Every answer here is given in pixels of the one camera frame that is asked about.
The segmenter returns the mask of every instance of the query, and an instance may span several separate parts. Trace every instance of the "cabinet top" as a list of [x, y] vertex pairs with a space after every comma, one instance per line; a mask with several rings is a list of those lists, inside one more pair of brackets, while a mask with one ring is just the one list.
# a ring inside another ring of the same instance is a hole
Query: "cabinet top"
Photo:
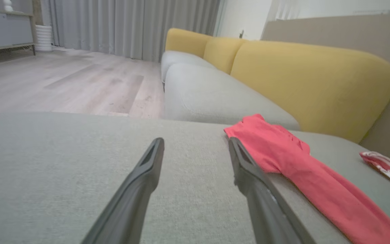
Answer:
[[23, 15], [23, 16], [32, 16], [32, 14], [25, 14], [22, 12], [16, 12], [16, 11], [0, 11], [0, 14], [12, 14], [12, 15]]

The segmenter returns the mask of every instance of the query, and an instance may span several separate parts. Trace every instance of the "yellow cushion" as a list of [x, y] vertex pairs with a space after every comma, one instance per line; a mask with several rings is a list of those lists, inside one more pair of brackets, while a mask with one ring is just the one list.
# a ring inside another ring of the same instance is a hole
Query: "yellow cushion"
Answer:
[[213, 37], [205, 46], [204, 60], [229, 74], [237, 51], [246, 41], [238, 38]]
[[205, 45], [211, 36], [195, 33], [184, 29], [171, 28], [167, 34], [165, 51], [180, 51], [204, 57]]
[[361, 51], [250, 41], [231, 76], [271, 99], [303, 131], [359, 142], [390, 99], [390, 64]]

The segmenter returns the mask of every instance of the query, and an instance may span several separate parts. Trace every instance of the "curtain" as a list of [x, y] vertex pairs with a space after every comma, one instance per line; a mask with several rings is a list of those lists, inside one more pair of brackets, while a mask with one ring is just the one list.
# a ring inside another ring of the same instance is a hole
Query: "curtain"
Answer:
[[220, 0], [47, 0], [53, 43], [158, 62], [167, 32], [212, 35]]

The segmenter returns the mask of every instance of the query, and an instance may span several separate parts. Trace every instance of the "white ribbed pot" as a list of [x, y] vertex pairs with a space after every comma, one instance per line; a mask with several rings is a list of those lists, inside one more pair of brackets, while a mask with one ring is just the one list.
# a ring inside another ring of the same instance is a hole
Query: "white ribbed pot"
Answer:
[[52, 27], [36, 25], [37, 43], [36, 51], [52, 52]]

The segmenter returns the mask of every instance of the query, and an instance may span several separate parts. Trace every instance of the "wooden floor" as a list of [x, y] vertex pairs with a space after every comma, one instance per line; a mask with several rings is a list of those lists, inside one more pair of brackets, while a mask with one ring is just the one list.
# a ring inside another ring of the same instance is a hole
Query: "wooden floor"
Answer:
[[0, 54], [0, 113], [161, 118], [163, 110], [159, 63], [59, 47]]

